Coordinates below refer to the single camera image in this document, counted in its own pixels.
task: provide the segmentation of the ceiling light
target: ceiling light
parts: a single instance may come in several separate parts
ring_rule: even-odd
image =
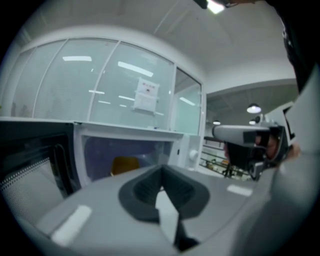
[[[89,93],[93,93],[93,94],[105,94],[103,91],[98,91],[98,90],[89,90]]]
[[[62,58],[65,62],[74,62],[74,61],[91,62],[92,61],[90,56],[65,56]]]
[[[108,101],[103,101],[103,100],[99,100],[98,102],[99,102],[99,103],[104,103],[104,104],[111,104],[110,102],[108,102]]]
[[[218,14],[218,13],[221,13],[225,7],[221,4],[218,4],[212,0],[207,0],[208,2],[208,9],[213,12],[214,14]]]
[[[125,100],[129,100],[129,101],[133,101],[133,102],[135,101],[134,98],[129,98],[129,97],[121,96],[121,95],[119,95],[119,98],[125,99]]]
[[[249,105],[249,107],[246,109],[246,111],[248,111],[251,114],[256,114],[256,113],[261,112],[261,108],[256,103],[252,103]]]
[[[118,66],[121,67],[121,68],[125,68],[127,70],[132,70],[132,71],[138,72],[138,73],[143,74],[143,75],[145,75],[147,77],[152,77],[154,75],[154,73],[152,73],[152,72],[150,72],[148,70],[145,70],[145,69],[143,69],[141,67],[134,66],[134,65],[122,62],[122,61],[118,61]]]
[[[191,105],[191,106],[195,106],[195,105],[196,105],[196,104],[194,104],[192,101],[187,100],[187,99],[184,98],[184,97],[181,97],[180,100],[182,100],[182,101],[185,102],[185,103],[188,103],[188,104]]]

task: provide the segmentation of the orange object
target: orange object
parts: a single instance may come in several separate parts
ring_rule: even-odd
[[[111,176],[123,174],[140,168],[138,158],[134,156],[117,156],[113,159]]]

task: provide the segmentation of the white wall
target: white wall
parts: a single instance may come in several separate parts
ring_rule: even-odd
[[[19,54],[20,54],[21,47],[17,44],[16,41],[13,41],[8,48],[1,66],[0,66],[0,105],[3,104],[3,93],[5,90],[5,86]]]
[[[206,80],[204,70],[178,49],[153,35],[120,26],[97,24],[71,26],[57,29],[35,38],[33,41],[23,47],[22,51],[52,41],[76,37],[121,40],[123,42],[152,51],[153,53],[175,62],[180,69],[191,75],[202,84]]]
[[[294,79],[294,69],[279,34],[262,42],[216,52],[207,71],[205,88],[210,94],[250,84],[277,85],[278,81]]]

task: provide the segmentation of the railing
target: railing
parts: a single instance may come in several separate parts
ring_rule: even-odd
[[[213,137],[204,137],[204,143],[201,152],[200,166],[223,175],[225,178],[236,180],[250,179],[247,171],[231,165],[228,159],[224,157],[223,141]]]

